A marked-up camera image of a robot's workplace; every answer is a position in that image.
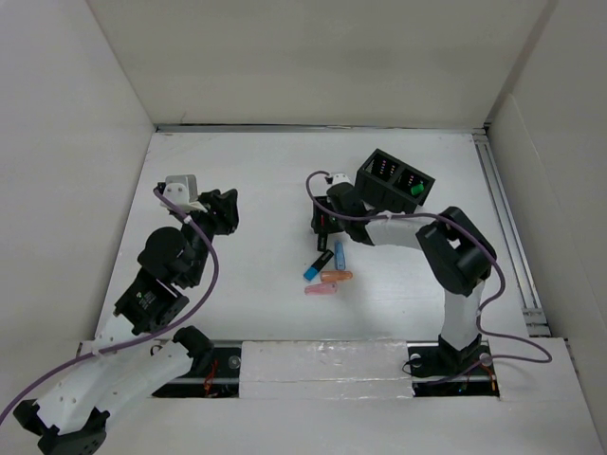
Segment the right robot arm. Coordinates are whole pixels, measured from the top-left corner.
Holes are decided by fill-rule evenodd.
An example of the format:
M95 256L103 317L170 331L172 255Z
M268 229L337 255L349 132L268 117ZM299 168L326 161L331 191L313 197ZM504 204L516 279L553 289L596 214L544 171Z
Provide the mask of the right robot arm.
M478 352L481 335L476 315L485 281L497 254L459 208L451 206L426 224L420 218L394 219L388 211L374 214L343 173L326 178L326 192L342 229L368 246L403 246L423 252L444 289L445 317L438 336L438 361L449 373L460 373Z

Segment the pink cap black highlighter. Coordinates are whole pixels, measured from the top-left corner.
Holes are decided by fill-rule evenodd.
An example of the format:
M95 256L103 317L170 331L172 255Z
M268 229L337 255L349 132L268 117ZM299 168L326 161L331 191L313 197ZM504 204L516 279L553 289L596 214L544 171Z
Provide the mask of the pink cap black highlighter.
M318 232L317 232L317 250L320 252L324 252L327 247L326 247L326 243L327 243L327 239L328 239L328 234L326 233L326 228L324 225L324 216L320 215L317 221L317 228L318 228Z

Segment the blue cap black highlighter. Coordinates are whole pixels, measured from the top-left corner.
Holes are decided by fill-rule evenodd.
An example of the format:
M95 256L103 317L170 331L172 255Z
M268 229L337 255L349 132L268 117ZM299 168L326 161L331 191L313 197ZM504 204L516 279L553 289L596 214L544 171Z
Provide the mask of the blue cap black highlighter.
M332 260L334 257L334 253L327 249L325 250L316 261L310 265L307 270L303 273L303 277L311 282L321 271L322 269Z

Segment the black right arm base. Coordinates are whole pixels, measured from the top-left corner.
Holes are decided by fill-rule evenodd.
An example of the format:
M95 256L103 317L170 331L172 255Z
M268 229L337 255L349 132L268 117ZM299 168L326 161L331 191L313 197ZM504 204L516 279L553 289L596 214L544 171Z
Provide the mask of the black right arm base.
M437 345L414 345L409 347L409 358L401 371L412 379L414 398L421 397L470 397L500 395L497 374L492 365L472 365L480 356L490 354L487 345L480 347L480 353L453 366L444 360Z

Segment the pastel blue highlighter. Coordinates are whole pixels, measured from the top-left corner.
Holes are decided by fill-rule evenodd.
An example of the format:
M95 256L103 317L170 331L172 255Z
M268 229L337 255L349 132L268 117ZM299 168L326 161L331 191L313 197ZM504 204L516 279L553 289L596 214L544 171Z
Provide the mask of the pastel blue highlighter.
M337 270L345 270L346 269L346 261L344 254L344 247L341 241L336 241L334 244L335 248L335 268Z

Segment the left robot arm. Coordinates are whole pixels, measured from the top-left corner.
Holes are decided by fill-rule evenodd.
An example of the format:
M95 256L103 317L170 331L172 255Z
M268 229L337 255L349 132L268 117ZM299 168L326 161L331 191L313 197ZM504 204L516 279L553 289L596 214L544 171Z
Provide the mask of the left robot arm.
M182 226L148 237L134 281L90 352L69 361L72 372L52 390L13 411L45 454L94 453L123 411L176 378L194 379L205 397L237 391L238 350L216 349L198 328L175 319L189 302L183 290L198 286L206 261L217 257L213 238L238 227L238 192L198 193L188 178L171 177L155 193Z

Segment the green cap black highlighter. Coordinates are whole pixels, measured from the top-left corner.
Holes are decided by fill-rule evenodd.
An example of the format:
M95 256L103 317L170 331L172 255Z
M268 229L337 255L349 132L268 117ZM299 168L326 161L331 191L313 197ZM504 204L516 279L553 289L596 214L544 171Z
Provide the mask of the green cap black highlighter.
M411 187L411 194L418 195L424 191L424 185L422 183Z

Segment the pastel pink highlighter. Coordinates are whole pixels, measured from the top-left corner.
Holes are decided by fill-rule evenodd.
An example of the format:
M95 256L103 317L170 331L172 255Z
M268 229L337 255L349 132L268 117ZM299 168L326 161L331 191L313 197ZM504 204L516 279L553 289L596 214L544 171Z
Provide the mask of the pastel pink highlighter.
M339 286L336 282L321 282L308 285L304 289L307 296L326 296L333 295L338 292Z

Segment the pastel orange highlighter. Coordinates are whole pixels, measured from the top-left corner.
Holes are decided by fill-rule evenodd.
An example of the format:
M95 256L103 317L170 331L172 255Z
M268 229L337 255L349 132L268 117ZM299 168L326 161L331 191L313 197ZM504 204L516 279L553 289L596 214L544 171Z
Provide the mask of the pastel orange highlighter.
M347 270L323 271L320 274L322 282L342 282L353 279L353 273Z

